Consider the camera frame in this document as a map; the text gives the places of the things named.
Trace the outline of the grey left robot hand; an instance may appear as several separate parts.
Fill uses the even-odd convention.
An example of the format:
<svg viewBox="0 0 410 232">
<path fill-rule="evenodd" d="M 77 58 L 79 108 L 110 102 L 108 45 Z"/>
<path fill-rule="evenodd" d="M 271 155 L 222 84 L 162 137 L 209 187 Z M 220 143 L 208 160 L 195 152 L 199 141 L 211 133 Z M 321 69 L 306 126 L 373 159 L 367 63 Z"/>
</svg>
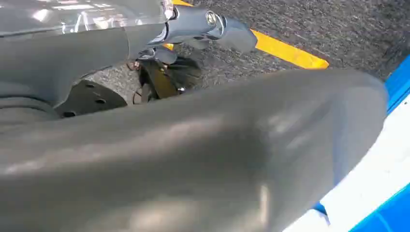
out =
<svg viewBox="0 0 410 232">
<path fill-rule="evenodd" d="M 267 73 L 107 111 L 56 108 L 91 73 L 195 37 L 242 52 L 246 25 L 170 0 L 0 3 L 3 232 L 280 232 L 362 160 L 386 117 L 357 70 Z"/>
</svg>

